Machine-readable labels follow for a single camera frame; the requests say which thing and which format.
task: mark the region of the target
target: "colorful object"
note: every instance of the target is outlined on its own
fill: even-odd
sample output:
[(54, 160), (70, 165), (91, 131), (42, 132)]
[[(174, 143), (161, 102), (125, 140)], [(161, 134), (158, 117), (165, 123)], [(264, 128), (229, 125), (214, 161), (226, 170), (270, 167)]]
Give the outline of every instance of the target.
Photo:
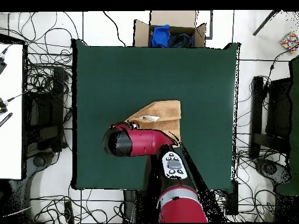
[[(297, 44), (299, 44), (299, 38), (297, 37), (297, 35), (292, 31), (290, 32), (288, 35), (286, 35), (286, 37), (281, 41), (281, 44), (283, 45), (283, 47), (285, 47), (286, 49), (291, 49), (292, 47), (296, 46)], [(294, 49), (291, 49), (290, 52), (291, 53), (295, 53), (297, 51), (297, 47)]]

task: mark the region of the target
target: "small box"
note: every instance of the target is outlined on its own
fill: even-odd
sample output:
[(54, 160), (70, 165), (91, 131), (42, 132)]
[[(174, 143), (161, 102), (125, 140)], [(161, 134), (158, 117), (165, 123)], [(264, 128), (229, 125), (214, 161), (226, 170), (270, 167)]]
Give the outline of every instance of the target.
[(292, 31), (288, 35), (286, 35), (285, 38), (280, 43), (282, 44), (282, 46), (284, 48), (290, 50), (291, 53), (295, 53), (297, 51), (297, 47), (294, 49), (291, 49), (291, 48), (296, 46), (299, 43), (299, 38)]
[(170, 33), (194, 33), (194, 47), (205, 47), (206, 24), (195, 27), (195, 10), (152, 10), (149, 17), (149, 25), (134, 21), (134, 47), (148, 47), (151, 32), (157, 26), (168, 24)]

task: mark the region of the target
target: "dark fabric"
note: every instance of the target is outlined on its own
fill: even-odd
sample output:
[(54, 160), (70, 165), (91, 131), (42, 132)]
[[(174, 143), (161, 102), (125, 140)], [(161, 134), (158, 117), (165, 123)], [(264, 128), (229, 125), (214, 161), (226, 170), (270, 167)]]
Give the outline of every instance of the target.
[(191, 44), (191, 38), (186, 33), (180, 33), (174, 38), (168, 40), (168, 47), (170, 48), (188, 48)]
[(180, 100), (180, 134), (196, 167), (208, 188), (231, 190), (237, 44), (226, 50), (76, 44), (76, 188), (142, 190), (147, 157), (109, 156), (103, 136), (152, 102)]

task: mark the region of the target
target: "white table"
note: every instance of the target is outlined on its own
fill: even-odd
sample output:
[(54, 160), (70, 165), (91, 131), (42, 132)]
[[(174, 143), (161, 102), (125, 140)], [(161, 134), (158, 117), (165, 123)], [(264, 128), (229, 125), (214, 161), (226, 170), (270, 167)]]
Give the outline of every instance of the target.
[[(0, 53), (7, 47), (0, 44)], [(12, 45), (5, 54), (7, 64), (0, 74), (0, 97), (8, 100), (22, 93), (22, 45)], [(0, 179), (21, 179), (22, 173), (22, 96), (7, 105), (0, 115), (2, 121), (9, 113), (13, 116), (0, 127)]]

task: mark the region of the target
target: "brown cloth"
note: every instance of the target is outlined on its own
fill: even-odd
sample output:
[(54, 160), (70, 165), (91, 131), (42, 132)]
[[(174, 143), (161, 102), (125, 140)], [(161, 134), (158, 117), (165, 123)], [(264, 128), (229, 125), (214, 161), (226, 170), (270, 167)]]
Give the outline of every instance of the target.
[[(159, 117), (156, 121), (151, 121), (142, 116)], [(176, 139), (173, 133), (180, 140), (180, 101), (179, 100), (165, 100), (155, 101), (140, 111), (133, 114), (126, 119), (126, 122), (138, 123), (140, 129), (160, 130), (169, 137)]]

